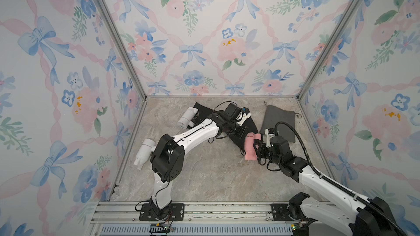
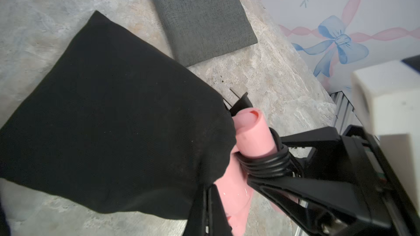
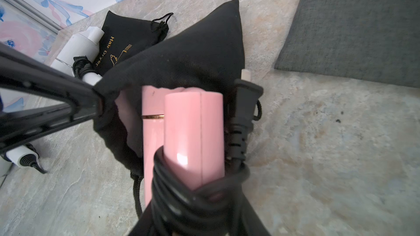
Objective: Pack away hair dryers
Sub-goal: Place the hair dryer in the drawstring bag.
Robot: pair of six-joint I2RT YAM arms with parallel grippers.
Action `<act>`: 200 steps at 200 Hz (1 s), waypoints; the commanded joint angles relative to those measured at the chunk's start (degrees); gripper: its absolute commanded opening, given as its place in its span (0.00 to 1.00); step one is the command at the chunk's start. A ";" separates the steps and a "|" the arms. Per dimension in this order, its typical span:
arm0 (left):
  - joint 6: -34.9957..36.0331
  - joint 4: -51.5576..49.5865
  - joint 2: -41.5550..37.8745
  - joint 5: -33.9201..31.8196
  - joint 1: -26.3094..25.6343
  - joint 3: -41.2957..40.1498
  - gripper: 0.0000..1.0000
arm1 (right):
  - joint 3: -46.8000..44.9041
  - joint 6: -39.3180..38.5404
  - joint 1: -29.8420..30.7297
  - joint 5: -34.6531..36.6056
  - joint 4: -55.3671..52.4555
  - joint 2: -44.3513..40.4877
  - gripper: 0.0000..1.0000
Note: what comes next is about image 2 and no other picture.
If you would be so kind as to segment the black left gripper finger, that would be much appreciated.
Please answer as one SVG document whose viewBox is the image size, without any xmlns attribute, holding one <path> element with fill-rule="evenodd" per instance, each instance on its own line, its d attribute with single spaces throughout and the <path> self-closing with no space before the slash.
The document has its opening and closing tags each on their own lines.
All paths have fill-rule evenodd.
<svg viewBox="0 0 420 236">
<path fill-rule="evenodd" d="M 232 236 L 215 184 L 199 186 L 183 236 Z"/>
</svg>

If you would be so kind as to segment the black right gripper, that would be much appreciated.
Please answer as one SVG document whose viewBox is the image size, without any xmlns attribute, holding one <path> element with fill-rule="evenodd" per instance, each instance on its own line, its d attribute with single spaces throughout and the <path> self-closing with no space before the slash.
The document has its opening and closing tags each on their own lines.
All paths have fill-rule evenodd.
<svg viewBox="0 0 420 236">
<path fill-rule="evenodd" d="M 317 236 L 417 236 L 420 218 L 373 136 L 349 126 L 281 137 L 312 147 L 305 178 L 248 177 L 248 184 L 304 232 Z"/>
</svg>

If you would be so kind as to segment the pink folding hair dryer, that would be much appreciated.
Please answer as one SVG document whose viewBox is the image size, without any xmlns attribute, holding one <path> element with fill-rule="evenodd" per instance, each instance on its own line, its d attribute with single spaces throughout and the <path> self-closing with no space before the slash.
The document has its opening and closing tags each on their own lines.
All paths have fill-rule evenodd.
<svg viewBox="0 0 420 236">
<path fill-rule="evenodd" d="M 278 134 L 270 129 L 263 113 L 246 108 L 233 116 L 236 145 L 224 175 L 215 184 L 225 215 L 234 236 L 242 236 L 253 197 L 248 177 L 276 178 L 302 175 L 299 162 L 282 144 Z"/>
</svg>

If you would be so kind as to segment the plain black drawstring pouch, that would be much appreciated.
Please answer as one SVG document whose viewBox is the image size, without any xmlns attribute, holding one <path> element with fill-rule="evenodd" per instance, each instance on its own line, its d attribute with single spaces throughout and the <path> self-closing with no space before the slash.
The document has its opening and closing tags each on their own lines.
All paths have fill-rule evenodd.
<svg viewBox="0 0 420 236">
<path fill-rule="evenodd" d="M 1 177 L 98 213 L 184 220 L 235 143 L 216 90 L 95 12 L 1 128 Z"/>
</svg>

